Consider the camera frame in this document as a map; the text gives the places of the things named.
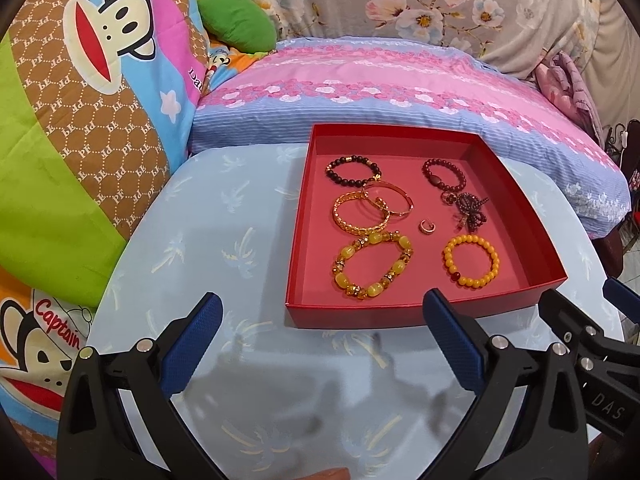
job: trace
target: light blue tablecloth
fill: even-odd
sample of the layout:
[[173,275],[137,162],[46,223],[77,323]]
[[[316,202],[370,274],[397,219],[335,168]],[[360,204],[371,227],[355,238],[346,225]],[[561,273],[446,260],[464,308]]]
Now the light blue tablecloth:
[[[223,325],[174,403],[230,479],[288,480],[348,466],[354,480],[411,480],[472,402],[425,327],[377,331],[290,328],[284,295],[305,144],[203,152],[172,177],[111,278],[89,344],[124,351],[185,316],[208,290]],[[548,176],[503,160],[553,240],[569,279],[560,291],[622,339],[602,297],[605,274],[566,198]],[[555,341],[535,306],[481,320],[517,346]],[[485,461],[494,460],[522,391]],[[130,395],[146,456],[162,460]]]

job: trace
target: human hand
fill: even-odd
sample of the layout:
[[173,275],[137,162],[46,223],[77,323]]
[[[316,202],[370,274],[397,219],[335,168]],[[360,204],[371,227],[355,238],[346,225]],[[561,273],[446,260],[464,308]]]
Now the human hand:
[[311,476],[305,476],[298,480],[351,480],[351,475],[349,474],[349,470],[343,467],[327,469],[326,471],[321,471]]

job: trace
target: green pillow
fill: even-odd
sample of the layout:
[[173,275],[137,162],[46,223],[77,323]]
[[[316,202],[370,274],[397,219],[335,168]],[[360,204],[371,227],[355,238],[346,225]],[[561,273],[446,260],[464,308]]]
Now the green pillow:
[[204,27],[245,54],[276,47],[276,28],[253,0],[198,0]]

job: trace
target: yellow bead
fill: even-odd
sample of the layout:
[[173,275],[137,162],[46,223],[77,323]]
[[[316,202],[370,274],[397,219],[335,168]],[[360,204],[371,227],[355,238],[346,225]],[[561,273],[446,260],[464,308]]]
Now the yellow bead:
[[383,290],[385,289],[382,286],[382,283],[373,283],[373,285],[369,285],[367,287],[367,296],[369,296],[370,298],[375,298]]
[[398,244],[403,249],[411,249],[411,240],[406,236],[401,236],[398,240]]
[[342,256],[345,260],[348,260],[356,253],[356,249],[353,246],[347,245],[342,248],[340,251],[340,256]]
[[369,235],[370,244],[379,244],[382,241],[382,233],[371,233]]
[[351,285],[351,282],[344,272],[340,272],[339,274],[335,275],[335,283],[337,283],[340,288],[347,288],[349,285]]
[[406,264],[404,263],[404,261],[402,260],[397,260],[394,262],[394,264],[391,266],[391,270],[393,272],[395,272],[396,274],[402,274],[402,271],[404,270],[404,268],[406,267]]

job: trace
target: blue gripper pad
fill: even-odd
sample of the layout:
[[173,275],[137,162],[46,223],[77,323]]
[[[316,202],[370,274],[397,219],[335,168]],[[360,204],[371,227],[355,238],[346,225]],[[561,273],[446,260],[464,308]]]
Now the blue gripper pad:
[[182,334],[162,360],[160,389],[165,398],[183,391],[213,336],[222,324],[222,300],[209,292],[202,298],[204,304],[191,317]]
[[640,323],[640,296],[615,278],[607,278],[602,295],[634,323]]
[[437,289],[424,295],[422,315],[460,386],[479,396],[484,390],[482,355]]

